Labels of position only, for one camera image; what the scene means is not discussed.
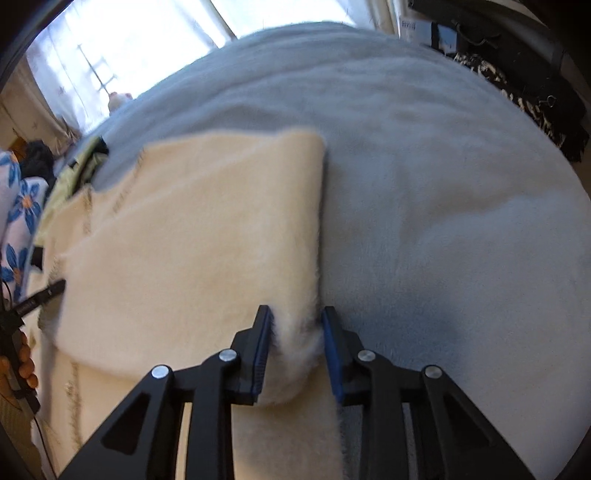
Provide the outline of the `left hand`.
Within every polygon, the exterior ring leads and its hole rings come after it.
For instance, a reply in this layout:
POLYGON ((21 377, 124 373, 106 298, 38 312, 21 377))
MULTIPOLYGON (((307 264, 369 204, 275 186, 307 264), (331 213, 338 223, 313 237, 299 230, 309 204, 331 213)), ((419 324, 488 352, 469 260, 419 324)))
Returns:
MULTIPOLYGON (((22 331, 20 331, 20 343, 21 347, 18 353, 18 358, 20 362, 18 375, 26 381, 30 388, 36 389, 38 387, 39 380, 37 375, 35 374, 35 364, 31 358, 31 348, 28 345, 27 336, 22 331)), ((10 362, 5 356, 2 356, 0 370, 1 396, 9 403, 16 405, 17 399, 9 383, 10 377, 10 362)))

